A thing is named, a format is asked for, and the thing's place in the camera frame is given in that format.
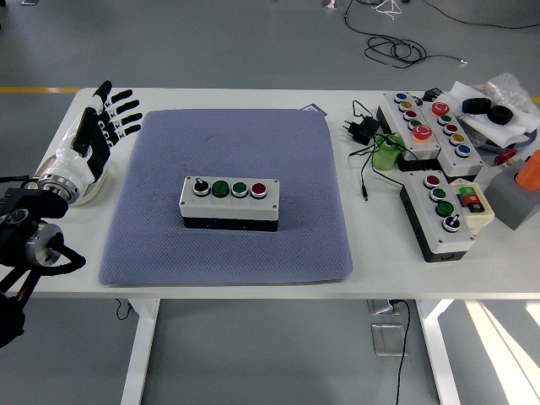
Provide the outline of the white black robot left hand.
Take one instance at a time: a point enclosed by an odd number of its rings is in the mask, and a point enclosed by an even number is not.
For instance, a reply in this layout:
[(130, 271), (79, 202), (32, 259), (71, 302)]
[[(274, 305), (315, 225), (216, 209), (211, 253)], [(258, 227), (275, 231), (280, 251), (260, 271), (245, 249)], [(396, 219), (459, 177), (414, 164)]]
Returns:
[(54, 156), (38, 175), (38, 187), (64, 193), (69, 201), (83, 197), (105, 175), (111, 150), (141, 129), (143, 114), (133, 90), (111, 93), (106, 80), (92, 95), (58, 144)]

